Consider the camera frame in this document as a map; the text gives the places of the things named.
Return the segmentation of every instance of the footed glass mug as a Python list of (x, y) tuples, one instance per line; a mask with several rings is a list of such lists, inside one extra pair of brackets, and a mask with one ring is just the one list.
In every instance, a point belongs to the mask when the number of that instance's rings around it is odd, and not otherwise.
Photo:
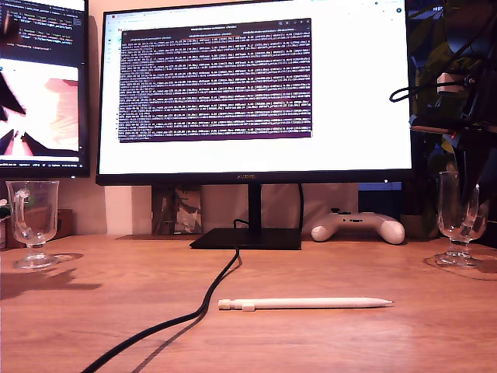
[(14, 238), (27, 246), (15, 268), (36, 269), (58, 260), (45, 253), (45, 243), (57, 233), (58, 181), (7, 181)]
[(487, 227), (488, 202), (479, 204), (478, 184), (472, 190), (469, 201), (460, 203), (459, 175), (440, 173), (438, 200), (438, 227), (449, 237), (450, 248), (436, 255), (438, 264), (458, 267), (476, 267), (479, 262), (468, 251), (469, 242), (479, 239)]

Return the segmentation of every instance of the monitor stand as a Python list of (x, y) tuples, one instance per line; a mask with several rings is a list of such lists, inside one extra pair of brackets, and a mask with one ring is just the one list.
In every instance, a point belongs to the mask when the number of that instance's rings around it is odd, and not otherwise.
[(262, 186), (248, 185), (248, 228), (214, 228), (192, 242), (192, 249), (299, 250), (301, 231), (297, 228), (262, 228)]

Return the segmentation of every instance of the computer monitor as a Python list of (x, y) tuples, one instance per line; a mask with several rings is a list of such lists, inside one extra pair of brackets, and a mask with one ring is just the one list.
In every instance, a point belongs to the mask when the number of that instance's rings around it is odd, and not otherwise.
[(5, 0), (0, 13), (20, 22), (0, 71), (26, 111), (5, 109), (0, 175), (89, 176), (88, 0)]
[(193, 247), (298, 248), (261, 228), (261, 184), (411, 171), (409, 102), (388, 99), (408, 85), (404, 1), (105, 12), (102, 51), (97, 183), (248, 184), (249, 229)]

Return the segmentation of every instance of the stylus pen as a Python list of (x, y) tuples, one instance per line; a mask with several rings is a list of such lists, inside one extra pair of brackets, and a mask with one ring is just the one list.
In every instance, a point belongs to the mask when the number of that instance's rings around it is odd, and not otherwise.
[(221, 299), (219, 309), (370, 309), (385, 307), (393, 301), (379, 298), (266, 298), (266, 299)]

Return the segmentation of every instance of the white game controller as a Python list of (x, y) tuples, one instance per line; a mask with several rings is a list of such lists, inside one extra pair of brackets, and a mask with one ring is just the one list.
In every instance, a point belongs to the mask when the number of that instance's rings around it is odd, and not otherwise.
[(389, 216), (374, 212), (352, 214), (333, 210), (334, 212), (318, 221), (312, 229), (311, 236), (314, 241), (326, 241), (342, 228), (374, 229), (382, 239), (392, 245), (398, 245), (404, 241), (404, 226)]

